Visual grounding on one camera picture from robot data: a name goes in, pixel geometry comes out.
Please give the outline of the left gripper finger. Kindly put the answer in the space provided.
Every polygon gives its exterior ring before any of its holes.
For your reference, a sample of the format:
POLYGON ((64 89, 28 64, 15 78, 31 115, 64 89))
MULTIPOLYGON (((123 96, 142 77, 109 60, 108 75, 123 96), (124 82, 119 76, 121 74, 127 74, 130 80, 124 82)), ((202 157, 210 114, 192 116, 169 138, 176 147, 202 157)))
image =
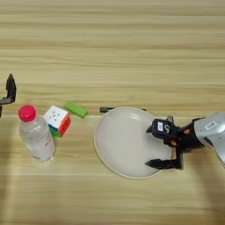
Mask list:
POLYGON ((6 90, 7 95, 5 98, 0 99, 0 105, 8 105, 16 101, 17 86, 12 74, 9 74, 6 81, 6 90))

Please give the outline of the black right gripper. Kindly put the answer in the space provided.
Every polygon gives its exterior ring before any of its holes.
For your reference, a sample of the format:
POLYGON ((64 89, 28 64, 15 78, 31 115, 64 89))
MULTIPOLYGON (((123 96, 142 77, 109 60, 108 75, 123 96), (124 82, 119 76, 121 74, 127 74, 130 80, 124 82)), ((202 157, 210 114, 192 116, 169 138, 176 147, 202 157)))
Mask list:
MULTIPOLYGON (((172 117, 166 119, 169 122, 169 127, 166 129, 166 136, 163 138, 163 143, 175 148, 176 157, 174 159, 161 159, 162 155, 171 152, 171 149, 157 149, 157 158, 148 160, 145 164, 148 167, 158 170, 176 169, 183 170, 183 153, 191 152, 193 149, 200 149, 203 144, 197 138, 194 131, 194 120, 184 127, 175 125, 172 117)), ((148 127, 146 133, 152 133, 153 126, 148 127)))

